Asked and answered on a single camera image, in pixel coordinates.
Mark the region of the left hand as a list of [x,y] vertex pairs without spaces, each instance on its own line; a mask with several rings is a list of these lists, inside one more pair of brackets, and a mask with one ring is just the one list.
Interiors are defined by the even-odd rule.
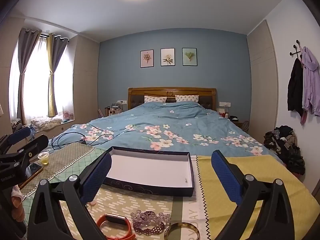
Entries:
[[17,222],[23,222],[25,218],[25,212],[22,205],[22,193],[17,185],[12,188],[11,191],[11,201],[12,201],[12,211],[11,215]]

